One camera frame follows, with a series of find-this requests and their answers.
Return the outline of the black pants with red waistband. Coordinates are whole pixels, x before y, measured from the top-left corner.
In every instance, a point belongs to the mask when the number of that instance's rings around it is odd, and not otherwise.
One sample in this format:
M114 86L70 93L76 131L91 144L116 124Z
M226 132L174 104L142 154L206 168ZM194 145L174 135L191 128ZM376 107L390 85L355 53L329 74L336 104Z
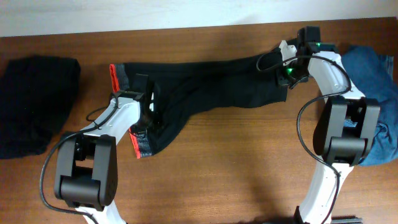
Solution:
M112 63L113 91L143 93L153 109L129 128L137 158L165 149L191 116L215 108L258 108L285 102L287 87L277 82L280 48L246 58L193 63Z

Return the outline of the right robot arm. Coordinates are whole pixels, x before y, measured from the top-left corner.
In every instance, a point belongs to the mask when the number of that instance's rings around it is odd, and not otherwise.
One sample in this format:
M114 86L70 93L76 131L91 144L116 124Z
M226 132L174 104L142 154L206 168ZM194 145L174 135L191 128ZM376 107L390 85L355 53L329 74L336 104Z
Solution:
M321 92L317 99L325 102L307 151L317 161L315 172L294 223L334 223L331 213L345 179L371 150L379 103L358 90L335 45L321 41L319 27L301 28L296 44L283 40L279 52L279 85L293 89L312 77Z

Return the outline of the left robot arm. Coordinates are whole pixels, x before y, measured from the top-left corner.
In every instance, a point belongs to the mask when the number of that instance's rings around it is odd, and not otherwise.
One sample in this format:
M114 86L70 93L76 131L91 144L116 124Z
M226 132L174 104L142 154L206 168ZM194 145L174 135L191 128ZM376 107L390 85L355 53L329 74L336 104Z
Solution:
M130 128L145 131L153 125L153 86L148 75L135 74L90 125L60 141L54 194L88 223L124 223L114 201L116 146Z

